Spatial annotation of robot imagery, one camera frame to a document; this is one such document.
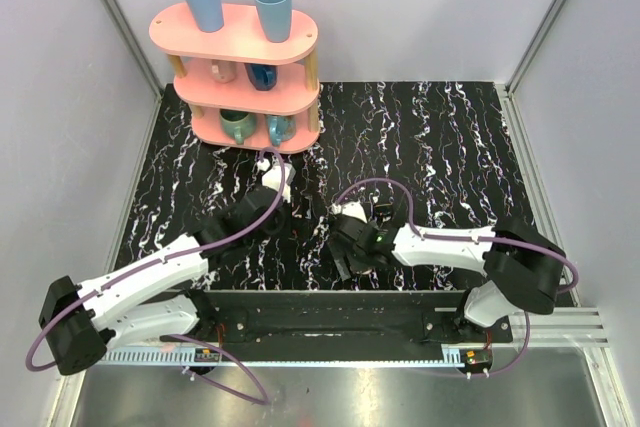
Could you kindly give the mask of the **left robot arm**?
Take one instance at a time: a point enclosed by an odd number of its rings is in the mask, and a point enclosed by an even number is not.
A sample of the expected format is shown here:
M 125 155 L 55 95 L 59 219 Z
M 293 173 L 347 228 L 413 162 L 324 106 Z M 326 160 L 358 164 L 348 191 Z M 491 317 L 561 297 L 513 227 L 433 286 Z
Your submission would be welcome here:
M 152 297 L 200 279 L 221 261 L 247 256 L 253 242 L 285 227 L 289 203 L 289 188 L 260 185 L 214 214 L 204 228 L 127 267 L 80 283 L 68 276 L 52 282 L 38 318 L 38 339 L 47 343 L 52 367 L 73 375 L 108 351 L 147 337 L 185 334 L 196 343 L 208 341 L 216 319 L 198 295 L 158 303 Z

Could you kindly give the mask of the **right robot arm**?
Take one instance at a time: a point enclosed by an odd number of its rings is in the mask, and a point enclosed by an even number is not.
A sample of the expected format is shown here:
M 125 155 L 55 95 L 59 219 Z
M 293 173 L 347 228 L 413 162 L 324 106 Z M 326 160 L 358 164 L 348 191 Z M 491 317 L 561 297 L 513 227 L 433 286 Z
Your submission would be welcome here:
M 533 227 L 516 219 L 473 229 L 434 229 L 406 223 L 380 227 L 360 214 L 340 213 L 328 247 L 340 276 L 420 265 L 481 274 L 485 282 L 466 290 L 456 309 L 429 340 L 476 343 L 499 320 L 517 312 L 554 312 L 564 254 Z

